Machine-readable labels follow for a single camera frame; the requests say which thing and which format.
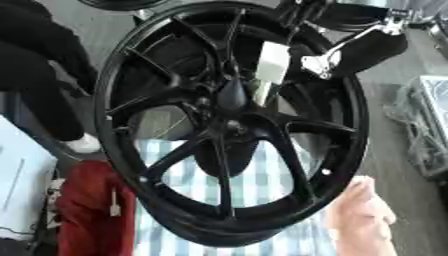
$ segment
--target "cable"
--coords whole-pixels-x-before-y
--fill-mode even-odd
[[[179,124],[181,124],[185,119],[187,119],[186,116],[184,116],[181,120],[177,121],[176,123],[174,123],[173,125],[171,125],[168,129],[166,129],[165,131],[159,133],[158,135],[156,135],[154,137],[154,139],[160,139],[162,136],[166,135],[167,133],[169,133],[170,131],[172,131],[174,128],[176,128]]]
[[[14,231],[14,230],[12,230],[12,229],[10,229],[10,228],[7,228],[7,227],[0,227],[0,229],[9,231],[9,232],[11,232],[11,233],[13,233],[13,234],[16,234],[16,235],[23,235],[23,236],[33,236],[33,235],[34,235],[34,233],[29,233],[29,232],[18,232],[18,231]]]

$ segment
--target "black wheel rim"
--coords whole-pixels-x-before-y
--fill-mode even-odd
[[[228,35],[225,37],[228,40],[223,41],[227,42],[226,44],[216,43],[215,35],[208,34],[210,28],[215,31],[220,25],[227,31],[224,35]],[[297,59],[295,57],[292,71],[287,76],[288,82],[282,87],[282,91],[286,91],[280,94],[284,94],[285,98],[294,98],[294,95],[300,95],[301,86],[298,84],[315,83],[308,87],[313,89],[314,96],[302,97],[303,102],[308,101],[312,106],[307,114],[299,117],[281,113],[273,115],[250,102],[247,102],[244,108],[238,109],[239,114],[213,112],[219,112],[215,114],[216,118],[205,122],[206,126],[199,125],[180,150],[173,151],[168,158],[150,168],[144,166],[133,146],[132,131],[127,123],[133,113],[159,105],[174,104],[182,108],[191,120],[202,120],[194,113],[194,109],[189,107],[197,102],[198,95],[216,100],[213,97],[217,97],[217,91],[221,92],[222,88],[229,87],[224,86],[222,81],[227,79],[225,84],[229,84],[228,80],[231,79],[228,78],[228,72],[232,72],[235,63],[241,70],[253,71],[253,58],[247,63],[244,63],[244,58],[240,59],[237,49],[241,42],[235,43],[234,35],[255,37],[257,40],[262,37],[263,40],[283,43],[288,33],[288,29],[283,28],[277,21],[274,10],[267,7],[240,2],[192,4],[177,7],[148,20],[132,31],[109,57],[96,92],[96,125],[100,140],[116,171],[133,189],[148,212],[177,235],[211,246],[241,246],[264,240],[326,206],[343,191],[356,173],[365,152],[368,136],[367,106],[359,82],[355,77],[328,82],[317,80],[300,71],[300,67],[294,63],[294,59]],[[163,61],[157,56],[160,52],[158,46],[184,36],[191,40],[193,45],[205,49],[203,52],[206,57],[203,61],[206,64],[200,74],[206,75],[201,75],[200,79],[204,79],[199,80],[201,82],[195,80],[198,76],[186,77],[185,74],[170,70],[167,67],[172,63],[161,63]],[[321,53],[331,46],[329,41],[307,26],[304,26],[293,42],[292,52],[296,46],[305,46],[309,51]],[[231,45],[230,49],[234,46],[234,52],[227,51],[226,48],[221,51],[220,45]],[[157,93],[154,90],[145,95],[139,93],[137,95],[140,97],[137,96],[137,99],[130,97],[119,102],[115,98],[123,98],[124,92],[120,90],[118,82],[120,72],[123,71],[126,61],[137,59],[151,70],[153,76],[164,80],[166,86],[158,89]],[[217,59],[224,59],[226,65],[221,65],[222,61],[217,62]],[[249,80],[244,78],[245,75],[240,77],[243,77],[243,83]],[[323,96],[327,95],[327,92],[329,95],[343,98],[340,103],[341,109],[346,112],[341,121],[343,124],[331,122],[331,107],[326,105],[326,96]],[[223,131],[227,132],[223,127],[229,118],[236,119],[247,127],[248,135],[238,139],[230,137],[234,141],[223,136]],[[288,131],[326,134],[332,141],[331,150],[322,161],[319,171],[310,179],[305,178]],[[215,155],[222,156],[225,154],[223,143],[241,143],[253,141],[254,138],[269,141],[282,155],[295,182],[291,195],[266,205],[234,208],[229,194],[230,175],[226,168],[221,169],[218,177],[223,192],[222,203],[217,207],[177,194],[160,182],[161,175],[169,166],[193,154],[195,146],[205,141],[212,141]],[[332,175],[324,175],[324,168],[330,169]]]
[[[108,11],[137,11],[152,8],[170,0],[79,0],[91,7]]]

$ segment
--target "floor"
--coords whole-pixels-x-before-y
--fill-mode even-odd
[[[76,31],[98,69],[133,27],[131,17],[125,13],[94,10],[76,0],[39,1],[58,22]],[[407,161],[404,128],[383,113],[384,104],[413,78],[422,74],[448,75],[448,62],[437,53],[424,32],[412,31],[409,39],[410,47],[405,54],[359,76],[368,98],[371,123],[370,147],[360,173],[376,178],[378,193],[398,215],[393,226],[398,254],[443,256],[448,254],[448,216],[434,184],[425,181]],[[83,106],[82,109],[91,108],[85,101],[74,104]],[[80,115],[93,129],[89,111],[80,111]]]

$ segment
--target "wheel hub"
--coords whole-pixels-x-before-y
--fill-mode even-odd
[[[109,57],[95,101],[103,148],[148,212],[175,234],[210,246],[267,239],[330,203],[359,167],[368,134],[362,89],[354,77],[323,81],[301,71],[297,60],[304,52],[321,54],[331,46],[310,27],[293,38],[290,72],[272,100],[266,107],[251,100],[262,43],[284,43],[289,33],[273,9],[207,2],[153,17]],[[294,114],[279,111],[281,100]],[[182,138],[183,145],[146,166],[129,122],[166,105],[181,109],[194,131]],[[329,141],[316,140],[327,146],[309,175],[295,153],[293,134]],[[244,171],[259,141],[276,148],[290,170],[293,191],[268,204],[236,207],[230,179]],[[219,205],[188,198],[163,183],[166,171],[190,156],[217,178]]]

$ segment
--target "checkered cloth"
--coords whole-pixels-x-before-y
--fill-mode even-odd
[[[181,141],[142,140],[137,147],[147,165],[180,146]],[[304,169],[308,169],[308,152],[296,146]],[[163,180],[176,192],[211,205],[219,204],[219,184],[206,175],[190,157],[172,166]],[[231,179],[232,204],[248,207],[280,199],[292,190],[292,178],[275,148],[260,142],[252,161],[239,176]],[[323,213],[295,224],[271,239],[239,248],[213,248],[184,240],[154,221],[137,202],[135,215],[134,256],[333,256],[336,255]]]

